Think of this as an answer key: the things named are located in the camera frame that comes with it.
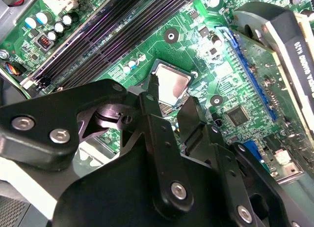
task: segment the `metal screw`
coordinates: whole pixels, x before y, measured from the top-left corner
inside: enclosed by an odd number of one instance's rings
[[[113,84],[112,87],[113,87],[116,91],[122,91],[122,90],[123,90],[123,88],[122,88],[120,85],[118,85],[118,84]]]
[[[293,227],[301,227],[297,222],[292,221],[292,226]]]
[[[150,94],[147,94],[147,95],[146,95],[146,97],[147,97],[149,100],[151,100],[151,101],[153,101],[153,100],[154,100],[154,97],[153,97],[153,96],[151,96]]]
[[[16,130],[26,131],[26,130],[30,130],[31,128],[33,128],[35,125],[35,122],[29,117],[20,116],[20,117],[13,119],[11,124],[12,124],[13,128]]]
[[[242,145],[239,145],[238,147],[242,152],[245,152],[245,148]]]
[[[218,132],[219,132],[219,130],[218,130],[216,127],[214,127],[214,126],[212,126],[211,129],[212,129],[213,132],[215,132],[215,133],[218,133]]]
[[[173,195],[180,200],[183,200],[186,198],[186,190],[185,187],[178,183],[178,182],[173,182],[171,185],[171,191]]]
[[[70,133],[64,129],[52,130],[49,137],[54,143],[67,143],[70,140]]]
[[[252,223],[253,219],[250,212],[244,206],[238,206],[237,212],[239,213],[240,217],[248,224]]]

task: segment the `mounting hole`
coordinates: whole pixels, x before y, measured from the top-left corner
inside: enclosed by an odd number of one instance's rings
[[[126,116],[122,117],[121,121],[123,124],[130,124],[132,121],[132,117],[129,115],[126,115]]]
[[[232,160],[231,160],[231,157],[229,157],[229,156],[226,156],[226,159],[228,160],[228,162],[231,162]]]
[[[214,95],[214,96],[211,97],[209,102],[213,106],[219,106],[219,105],[221,105],[223,103],[223,98],[220,95]]]
[[[164,40],[168,44],[174,44],[179,39],[179,32],[175,28],[167,29],[163,35]]]
[[[233,170],[229,170],[229,172],[233,177],[236,177],[236,173]]]
[[[210,161],[210,159],[207,159],[207,160],[205,161],[205,163],[211,166],[211,161]]]
[[[173,40],[175,38],[175,35],[173,33],[168,34],[168,38],[170,40]]]
[[[171,148],[171,143],[165,142],[165,145],[166,145],[167,148]]]

